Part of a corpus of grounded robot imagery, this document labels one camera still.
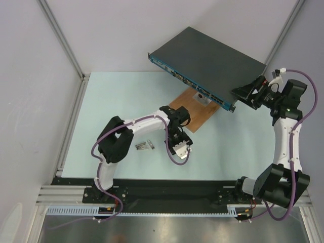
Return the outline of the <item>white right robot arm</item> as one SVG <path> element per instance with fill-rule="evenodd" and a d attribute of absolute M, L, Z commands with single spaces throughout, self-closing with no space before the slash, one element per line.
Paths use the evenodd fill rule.
<path fill-rule="evenodd" d="M 236 181 L 234 200 L 246 203 L 251 196 L 283 208 L 294 205 L 310 183 L 310 177 L 302 172 L 299 160 L 299 134 L 303 113 L 298 109 L 300 98 L 307 85 L 290 79 L 283 90 L 273 91 L 280 78 L 268 82 L 259 76 L 248 85 L 231 92 L 239 101 L 253 109 L 262 105 L 270 109 L 275 133 L 275 150 L 272 164 L 257 179 L 241 177 Z"/>

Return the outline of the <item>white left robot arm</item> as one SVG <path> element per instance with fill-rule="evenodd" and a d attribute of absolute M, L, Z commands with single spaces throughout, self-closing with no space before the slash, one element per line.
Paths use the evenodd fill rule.
<path fill-rule="evenodd" d="M 126 157 L 137 136 L 164 130 L 167 155 L 174 164 L 185 165 L 192 152 L 193 141 L 183 128 L 190 122 L 189 111 L 183 106 L 178 109 L 162 106 L 150 115 L 131 120 L 113 117 L 91 149 L 91 156 L 99 160 L 94 178 L 95 199 L 101 203 L 110 200 L 117 164 Z"/>

